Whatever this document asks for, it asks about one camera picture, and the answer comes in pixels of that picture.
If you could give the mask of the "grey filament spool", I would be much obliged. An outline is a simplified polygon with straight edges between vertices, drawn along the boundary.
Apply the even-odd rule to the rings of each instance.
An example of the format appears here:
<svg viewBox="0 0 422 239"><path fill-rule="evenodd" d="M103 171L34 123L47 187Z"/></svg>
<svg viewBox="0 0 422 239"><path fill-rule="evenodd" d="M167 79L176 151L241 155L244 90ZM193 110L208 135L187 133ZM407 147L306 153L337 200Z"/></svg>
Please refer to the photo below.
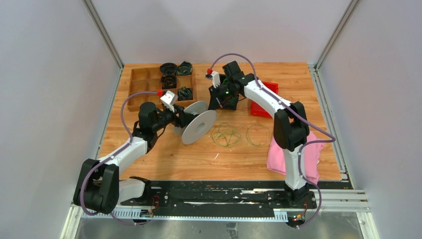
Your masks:
<svg viewBox="0 0 422 239"><path fill-rule="evenodd" d="M173 131L177 136L181 136L183 144L192 144L205 136L214 125L217 112L208 110L205 101L197 101L184 109L185 113L194 115L194 119L185 127L174 127Z"/></svg>

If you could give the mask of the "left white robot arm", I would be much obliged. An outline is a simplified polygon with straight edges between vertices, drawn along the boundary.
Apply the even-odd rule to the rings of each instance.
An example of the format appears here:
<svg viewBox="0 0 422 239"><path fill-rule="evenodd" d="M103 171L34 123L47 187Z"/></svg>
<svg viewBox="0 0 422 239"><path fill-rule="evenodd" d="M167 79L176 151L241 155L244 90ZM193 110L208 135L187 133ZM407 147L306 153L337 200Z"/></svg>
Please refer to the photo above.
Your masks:
<svg viewBox="0 0 422 239"><path fill-rule="evenodd" d="M120 180L119 176L154 147L159 130L169 124L183 128L198 116L181 106L174 107L174 111L161 111L152 102L141 104L138 121L134 123L128 140L105 157L84 161L74 193L74 204L81 206L90 216L110 214L117 204L129 199L134 199L141 206L148 205L152 201L152 192L146 188L147 180L140 177Z"/></svg>

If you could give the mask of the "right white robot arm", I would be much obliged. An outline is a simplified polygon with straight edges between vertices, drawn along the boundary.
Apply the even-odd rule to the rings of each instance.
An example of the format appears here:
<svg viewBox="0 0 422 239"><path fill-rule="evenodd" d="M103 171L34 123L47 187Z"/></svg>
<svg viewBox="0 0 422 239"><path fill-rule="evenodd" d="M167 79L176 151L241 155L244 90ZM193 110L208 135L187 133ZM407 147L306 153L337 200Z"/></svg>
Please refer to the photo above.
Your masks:
<svg viewBox="0 0 422 239"><path fill-rule="evenodd" d="M286 167L281 199L292 208L298 207L310 191L302 163L303 147L310 133L304 105L300 102L291 103L271 92L259 80L256 72L244 74L236 61L224 65L223 71L227 78L225 85L221 83L219 72L212 67L206 71L205 77L212 81L210 109L222 108L229 98L242 95L256 102L272 116L273 138L283 151Z"/></svg>

